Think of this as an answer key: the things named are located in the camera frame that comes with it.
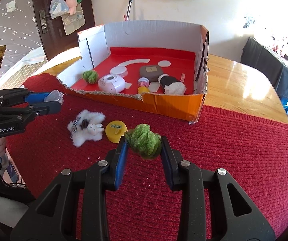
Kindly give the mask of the clear small plastic box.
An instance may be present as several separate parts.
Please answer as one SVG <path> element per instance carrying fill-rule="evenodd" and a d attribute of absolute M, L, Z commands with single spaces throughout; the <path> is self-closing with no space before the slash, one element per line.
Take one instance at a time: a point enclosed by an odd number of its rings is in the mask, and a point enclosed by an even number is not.
<path fill-rule="evenodd" d="M 43 102 L 53 102 L 57 101 L 60 104 L 63 104 L 64 102 L 64 93 L 58 90 L 53 90 L 48 96 L 46 96 L 43 100 Z"/>

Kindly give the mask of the white fluffy star hairclip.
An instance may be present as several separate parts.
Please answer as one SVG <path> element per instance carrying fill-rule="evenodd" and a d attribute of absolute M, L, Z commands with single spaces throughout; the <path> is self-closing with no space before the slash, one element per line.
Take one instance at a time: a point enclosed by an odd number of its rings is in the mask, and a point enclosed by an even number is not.
<path fill-rule="evenodd" d="M 105 115 L 100 112 L 81 111 L 74 120 L 70 121 L 67 129 L 75 147 L 82 146 L 86 141 L 100 141 L 103 138 L 103 121 Z"/>

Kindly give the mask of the green yarn ball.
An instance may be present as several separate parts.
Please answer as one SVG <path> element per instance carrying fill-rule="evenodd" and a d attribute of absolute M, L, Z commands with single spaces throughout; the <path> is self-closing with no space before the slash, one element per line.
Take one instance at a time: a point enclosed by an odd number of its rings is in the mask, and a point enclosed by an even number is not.
<path fill-rule="evenodd" d="M 139 124 L 125 132 L 124 136 L 130 149 L 143 159 L 152 160 L 161 153 L 161 136 L 152 132 L 148 124 Z"/>
<path fill-rule="evenodd" d="M 99 79 L 99 75 L 98 72 L 94 70 L 87 70 L 83 73 L 82 78 L 89 84 L 95 84 Z"/>

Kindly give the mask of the yellow round cap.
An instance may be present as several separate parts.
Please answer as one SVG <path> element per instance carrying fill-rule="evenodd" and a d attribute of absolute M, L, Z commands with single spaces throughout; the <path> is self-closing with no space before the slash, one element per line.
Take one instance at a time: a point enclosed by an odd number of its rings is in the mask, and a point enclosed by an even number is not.
<path fill-rule="evenodd" d="M 108 140 L 114 144 L 119 143 L 120 138 L 124 136 L 124 133 L 127 132 L 127 126 L 122 121 L 111 121 L 107 126 L 105 127 L 105 134 L 108 138 Z"/>

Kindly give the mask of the white round plastic jar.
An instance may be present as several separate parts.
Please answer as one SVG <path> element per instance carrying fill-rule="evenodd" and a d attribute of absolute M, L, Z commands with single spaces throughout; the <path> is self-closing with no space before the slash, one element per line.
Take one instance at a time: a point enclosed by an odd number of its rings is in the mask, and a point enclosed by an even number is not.
<path fill-rule="evenodd" d="M 128 75 L 128 69 L 125 66 L 118 65 L 110 70 L 110 74 L 121 76 L 124 78 Z"/>

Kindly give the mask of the grey square compact case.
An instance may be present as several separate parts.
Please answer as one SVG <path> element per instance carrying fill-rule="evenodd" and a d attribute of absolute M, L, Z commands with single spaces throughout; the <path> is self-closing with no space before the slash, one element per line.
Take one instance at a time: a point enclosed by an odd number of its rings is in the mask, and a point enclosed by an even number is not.
<path fill-rule="evenodd" d="M 150 82 L 157 82 L 158 78 L 164 74 L 161 67 L 158 65 L 146 65 L 139 69 L 139 77 L 145 77 Z"/>

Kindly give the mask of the black white sock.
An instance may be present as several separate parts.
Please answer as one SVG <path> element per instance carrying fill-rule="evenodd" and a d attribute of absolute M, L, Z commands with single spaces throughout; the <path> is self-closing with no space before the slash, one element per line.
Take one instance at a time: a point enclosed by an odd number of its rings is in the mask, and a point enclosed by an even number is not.
<path fill-rule="evenodd" d="M 158 77 L 158 82 L 162 86 L 166 95 L 184 95 L 186 86 L 173 76 L 162 74 Z"/>

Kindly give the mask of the red knitted mat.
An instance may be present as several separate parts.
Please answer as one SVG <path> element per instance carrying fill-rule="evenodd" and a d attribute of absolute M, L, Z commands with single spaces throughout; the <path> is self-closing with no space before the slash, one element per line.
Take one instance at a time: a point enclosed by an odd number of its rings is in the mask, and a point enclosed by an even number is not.
<path fill-rule="evenodd" d="M 103 113 L 106 124 L 120 120 L 128 130 L 148 124 L 183 159 L 204 170 L 226 169 L 267 219 L 275 240 L 288 227 L 288 124 L 208 106 L 191 125 L 66 95 L 57 114 L 36 117 L 24 133 L 7 139 L 10 156 L 36 199 L 62 170 L 88 169 L 116 149 L 118 143 L 107 137 L 73 145 L 67 126 L 83 110 Z M 81 240 L 83 195 L 81 190 L 75 240 Z M 212 240 L 207 190 L 204 195 L 206 240 Z M 105 199 L 109 240 L 178 240 L 182 192 L 169 188 L 161 154 L 146 160 L 128 144 L 122 184 L 107 191 Z"/>

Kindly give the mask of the brown door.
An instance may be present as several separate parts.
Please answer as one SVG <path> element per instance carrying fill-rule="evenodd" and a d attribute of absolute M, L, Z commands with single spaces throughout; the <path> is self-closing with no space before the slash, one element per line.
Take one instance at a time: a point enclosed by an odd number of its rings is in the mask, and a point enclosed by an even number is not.
<path fill-rule="evenodd" d="M 78 46 L 78 32 L 94 27 L 95 19 L 91 0 L 82 0 L 85 25 L 70 35 L 65 34 L 61 16 L 51 19 L 49 8 L 52 0 L 32 0 L 35 22 L 48 60 Z"/>

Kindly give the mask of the beige hanging organizer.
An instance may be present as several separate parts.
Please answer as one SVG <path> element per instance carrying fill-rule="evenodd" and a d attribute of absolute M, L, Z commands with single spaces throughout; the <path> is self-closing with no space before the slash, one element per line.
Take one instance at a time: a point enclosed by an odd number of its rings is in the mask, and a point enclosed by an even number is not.
<path fill-rule="evenodd" d="M 65 14 L 61 16 L 66 35 L 70 35 L 85 25 L 85 17 L 81 4 L 77 5 L 74 15 Z"/>

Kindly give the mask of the plastic bag on door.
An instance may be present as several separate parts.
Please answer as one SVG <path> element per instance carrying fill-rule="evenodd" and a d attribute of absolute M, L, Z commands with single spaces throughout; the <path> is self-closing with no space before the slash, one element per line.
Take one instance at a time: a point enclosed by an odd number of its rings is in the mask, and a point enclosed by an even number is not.
<path fill-rule="evenodd" d="M 52 0 L 49 8 L 51 19 L 55 19 L 59 16 L 69 13 L 69 7 L 65 0 Z"/>

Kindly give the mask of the pink yellow small toy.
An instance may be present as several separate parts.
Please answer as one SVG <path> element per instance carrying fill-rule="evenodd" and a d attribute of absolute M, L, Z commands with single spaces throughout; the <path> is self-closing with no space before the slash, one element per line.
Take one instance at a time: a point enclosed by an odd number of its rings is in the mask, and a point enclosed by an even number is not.
<path fill-rule="evenodd" d="M 137 85 L 138 85 L 138 93 L 139 94 L 144 94 L 144 93 L 149 93 L 149 80 L 145 77 L 141 77 L 138 79 L 137 81 Z"/>

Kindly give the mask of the white orange cardboard box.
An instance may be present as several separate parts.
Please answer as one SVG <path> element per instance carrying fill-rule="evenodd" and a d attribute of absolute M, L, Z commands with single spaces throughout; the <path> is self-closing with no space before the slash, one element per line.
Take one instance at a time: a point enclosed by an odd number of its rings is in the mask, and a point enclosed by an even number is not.
<path fill-rule="evenodd" d="M 138 20 L 78 33 L 81 58 L 58 75 L 69 93 L 196 123 L 207 94 L 209 31 Z"/>

